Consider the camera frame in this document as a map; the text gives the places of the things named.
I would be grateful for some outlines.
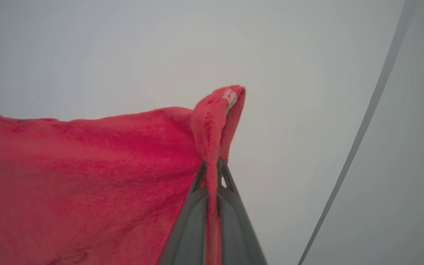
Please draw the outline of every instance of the white wall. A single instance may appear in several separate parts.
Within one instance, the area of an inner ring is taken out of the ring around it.
[[[424,1],[304,265],[424,265]]]
[[[194,107],[242,84],[230,168],[270,264],[296,264],[403,0],[0,0],[0,114],[97,119]]]

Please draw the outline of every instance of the red cloth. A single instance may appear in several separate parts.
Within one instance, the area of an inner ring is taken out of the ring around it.
[[[230,86],[194,110],[98,120],[0,116],[0,264],[155,264],[203,159],[215,194],[244,96]],[[211,198],[206,256],[217,265]]]

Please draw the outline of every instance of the red towel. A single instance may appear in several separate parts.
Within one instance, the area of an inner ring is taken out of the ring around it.
[[[0,265],[155,264],[202,160],[227,161],[244,96],[230,86],[194,110],[98,120],[0,116]],[[219,265],[210,203],[207,264]]]

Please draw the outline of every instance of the gray line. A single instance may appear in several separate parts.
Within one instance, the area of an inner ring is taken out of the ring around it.
[[[328,201],[326,202],[325,208],[323,209],[323,213],[317,222],[317,226],[313,230],[312,236],[310,237],[310,240],[308,241],[308,244],[302,254],[301,259],[299,260],[298,265],[302,265],[305,257],[307,256],[307,253],[310,250],[310,247],[312,246],[312,243],[315,240],[315,237],[317,236],[318,231],[320,230],[323,224],[323,221],[325,220],[325,217],[328,211],[330,210],[330,207],[333,201],[335,200],[336,194],[338,193],[338,190],[340,190],[341,184],[343,183],[343,180],[345,179],[346,173],[348,173],[351,163],[353,162],[354,156],[356,155],[356,152],[358,151],[358,148],[362,142],[365,131],[369,127],[369,123],[371,122],[372,116],[374,115],[374,112],[375,112],[375,108],[377,107],[377,104],[379,104],[379,100],[381,99],[382,92],[384,92],[385,85],[387,84],[387,81],[389,80],[390,73],[395,64],[395,59],[397,58],[397,55],[399,54],[400,47],[402,45],[403,39],[405,37],[405,33],[407,32],[407,28],[409,27],[410,19],[414,12],[415,3],[416,3],[416,0],[405,1],[405,4],[402,9],[402,14],[400,15],[400,18],[399,18],[397,29],[395,30],[395,34],[392,39],[392,44],[390,45],[389,52],[387,53],[387,58],[385,59],[384,66],[382,67],[382,71],[379,76],[379,80],[377,81],[377,84],[375,86],[371,100],[369,102],[369,106],[367,107],[367,110],[364,114],[364,118],[362,119],[361,126],[354,139],[353,146],[351,146],[351,150],[348,154],[348,157],[346,158],[346,162],[343,165],[343,169],[341,170],[340,176],[338,177],[338,180],[336,181],[336,185],[330,194],[330,198],[328,198]]]

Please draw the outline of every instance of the gray background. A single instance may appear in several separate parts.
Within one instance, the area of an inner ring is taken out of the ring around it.
[[[424,264],[424,1],[304,265]]]

